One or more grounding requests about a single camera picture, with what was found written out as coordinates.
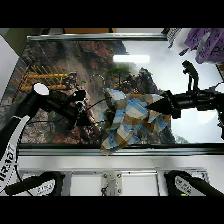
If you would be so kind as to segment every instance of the yellow structure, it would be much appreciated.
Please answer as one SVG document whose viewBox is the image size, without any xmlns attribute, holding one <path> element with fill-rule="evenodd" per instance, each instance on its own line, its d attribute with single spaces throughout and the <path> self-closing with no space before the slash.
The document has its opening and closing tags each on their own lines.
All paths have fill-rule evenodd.
<svg viewBox="0 0 224 224">
<path fill-rule="evenodd" d="M 36 82 L 42 82 L 47 85 L 47 87 L 51 90 L 63 90 L 66 89 L 65 85 L 62 85 L 62 81 L 64 78 L 68 77 L 68 74 L 64 74 L 63 70 L 59 67 L 55 66 L 45 68 L 41 66 L 31 66 L 33 72 L 28 71 L 28 67 L 25 69 L 20 67 L 16 68 L 16 70 L 22 75 L 22 79 L 11 79 L 14 85 L 18 86 L 18 88 L 22 91 L 29 91 L 32 88 L 32 85 Z"/>
</svg>

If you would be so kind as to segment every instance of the blue and beige fabric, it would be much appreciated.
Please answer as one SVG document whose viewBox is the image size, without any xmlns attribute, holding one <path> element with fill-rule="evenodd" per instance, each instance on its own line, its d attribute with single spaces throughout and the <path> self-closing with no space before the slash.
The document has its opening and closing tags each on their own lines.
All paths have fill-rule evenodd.
<svg viewBox="0 0 224 224">
<path fill-rule="evenodd" d="M 101 152 L 109 155 L 127 145 L 146 140 L 149 132 L 160 132 L 170 122 L 170 115 L 163 115 L 145 107 L 160 99 L 156 94 L 124 94 L 106 89 L 108 109 L 103 113 L 105 130 Z"/>
</svg>

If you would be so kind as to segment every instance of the purple object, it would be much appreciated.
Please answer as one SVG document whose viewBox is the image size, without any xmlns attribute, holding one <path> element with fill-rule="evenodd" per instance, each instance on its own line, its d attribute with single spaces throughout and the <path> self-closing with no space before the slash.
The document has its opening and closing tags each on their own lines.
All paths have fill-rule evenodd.
<svg viewBox="0 0 224 224">
<path fill-rule="evenodd" d="M 224 28 L 192 28 L 185 44 L 193 50 L 208 32 L 210 36 L 195 59 L 199 64 L 205 61 L 222 63 L 224 62 Z"/>
</svg>

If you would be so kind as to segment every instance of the crumpled cloth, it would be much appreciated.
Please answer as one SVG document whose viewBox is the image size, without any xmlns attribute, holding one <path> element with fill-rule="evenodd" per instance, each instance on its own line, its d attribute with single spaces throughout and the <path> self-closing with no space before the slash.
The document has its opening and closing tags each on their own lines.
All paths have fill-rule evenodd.
<svg viewBox="0 0 224 224">
<path fill-rule="evenodd" d="M 146 140 L 148 133 L 162 131 L 170 122 L 170 115 L 163 115 L 145 107 L 160 99 L 156 94 L 124 94 L 106 89 L 108 109 L 103 113 L 105 133 L 101 152 L 109 155 L 127 145 Z"/>
<path fill-rule="evenodd" d="M 192 28 L 184 44 L 193 50 L 200 45 L 205 35 L 207 37 L 195 58 L 197 63 L 224 62 L 224 28 Z"/>
</svg>

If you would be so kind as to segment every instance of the landscape picture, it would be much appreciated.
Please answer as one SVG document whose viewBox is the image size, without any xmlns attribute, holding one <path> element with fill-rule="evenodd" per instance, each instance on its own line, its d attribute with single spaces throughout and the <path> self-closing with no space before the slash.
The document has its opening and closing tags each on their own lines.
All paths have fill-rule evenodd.
<svg viewBox="0 0 224 224">
<path fill-rule="evenodd" d="M 86 107 L 105 98 L 104 89 L 112 88 L 128 93 L 161 94 L 163 92 L 153 80 L 149 69 L 134 63 L 114 63 L 114 55 L 127 55 L 128 49 L 121 40 L 28 40 L 24 52 L 12 74 L 1 102 L 0 128 L 13 116 L 16 106 L 30 91 L 32 84 L 42 82 L 48 86 L 61 86 L 62 91 L 71 95 L 75 90 L 87 92 Z M 24 82 L 24 75 L 61 74 L 60 78 L 29 79 Z M 27 125 L 22 136 L 22 143 L 47 144 L 100 144 L 103 128 L 100 121 L 107 109 L 103 101 L 89 110 L 91 126 L 70 127 L 69 121 L 55 112 L 39 110 Z M 172 122 L 160 133 L 148 135 L 141 144 L 188 143 L 183 137 L 174 137 Z"/>
</svg>

